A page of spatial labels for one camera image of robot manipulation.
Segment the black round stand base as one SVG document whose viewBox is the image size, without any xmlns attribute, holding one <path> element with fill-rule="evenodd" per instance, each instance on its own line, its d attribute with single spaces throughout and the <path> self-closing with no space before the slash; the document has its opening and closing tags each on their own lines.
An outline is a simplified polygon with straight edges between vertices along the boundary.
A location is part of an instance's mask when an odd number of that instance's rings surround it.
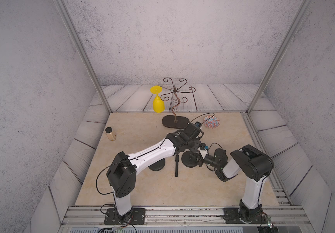
<svg viewBox="0 0 335 233">
<path fill-rule="evenodd" d="M 188 168 L 194 168 L 198 165 L 197 154 L 186 151 L 182 155 L 182 163 Z"/>
</svg>

